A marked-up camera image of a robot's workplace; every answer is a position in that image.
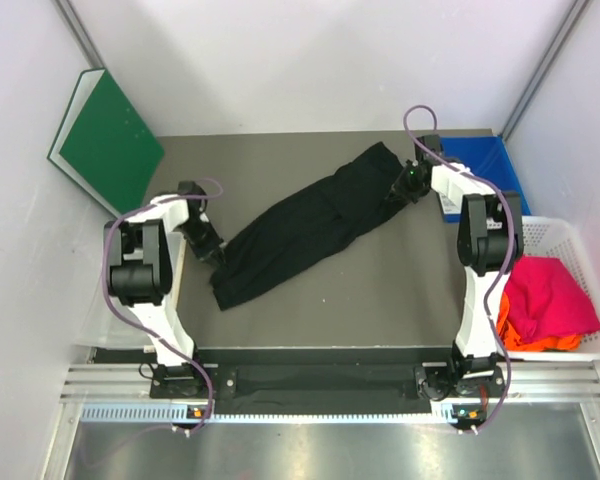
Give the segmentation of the black t shirt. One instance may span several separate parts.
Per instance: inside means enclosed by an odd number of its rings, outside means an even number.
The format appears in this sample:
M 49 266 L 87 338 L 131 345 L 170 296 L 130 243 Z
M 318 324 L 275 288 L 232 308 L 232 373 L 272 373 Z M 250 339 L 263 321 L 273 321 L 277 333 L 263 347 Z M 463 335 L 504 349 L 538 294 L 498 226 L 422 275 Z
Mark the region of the black t shirt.
M 378 142 L 259 215 L 227 243 L 210 278 L 219 309 L 267 293 L 392 219 L 406 206 L 388 198 L 402 170 Z

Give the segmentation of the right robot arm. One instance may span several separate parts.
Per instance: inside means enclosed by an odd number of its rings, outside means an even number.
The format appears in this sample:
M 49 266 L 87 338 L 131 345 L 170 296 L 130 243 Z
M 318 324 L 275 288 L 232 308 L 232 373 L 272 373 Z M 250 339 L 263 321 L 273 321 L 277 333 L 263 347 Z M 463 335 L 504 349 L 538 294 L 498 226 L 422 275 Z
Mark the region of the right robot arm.
M 502 379 L 497 362 L 506 348 L 496 324 L 504 287 L 524 251 L 521 198 L 446 158 L 437 134 L 416 137 L 414 145 L 416 159 L 391 192 L 415 200 L 434 191 L 460 209 L 456 250 L 466 290 L 445 388 L 467 396 Z

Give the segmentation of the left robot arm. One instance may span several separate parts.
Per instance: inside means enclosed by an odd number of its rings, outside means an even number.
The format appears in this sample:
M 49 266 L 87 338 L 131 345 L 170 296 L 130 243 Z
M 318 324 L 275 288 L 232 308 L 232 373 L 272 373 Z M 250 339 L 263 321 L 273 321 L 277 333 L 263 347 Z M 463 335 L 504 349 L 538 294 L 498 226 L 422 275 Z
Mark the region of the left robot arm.
M 199 261 L 223 265 L 225 242 L 207 216 L 208 202 L 219 196 L 196 181 L 182 181 L 176 190 L 104 226 L 104 300 L 114 316 L 151 340 L 156 353 L 149 377 L 153 398 L 213 397 L 212 380 L 196 358 L 196 343 L 172 298 L 177 255 L 170 251 L 168 236 L 181 236 Z

